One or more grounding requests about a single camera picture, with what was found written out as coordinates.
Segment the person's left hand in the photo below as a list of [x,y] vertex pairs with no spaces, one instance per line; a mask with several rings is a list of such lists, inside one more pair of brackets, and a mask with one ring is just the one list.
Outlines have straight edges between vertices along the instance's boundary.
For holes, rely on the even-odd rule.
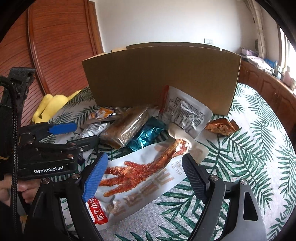
[[[11,195],[9,189],[11,188],[11,175],[6,174],[4,179],[0,181],[1,202],[10,206]],[[41,185],[41,179],[34,180],[20,180],[18,181],[18,191],[22,193],[22,197],[26,203],[31,204]]]

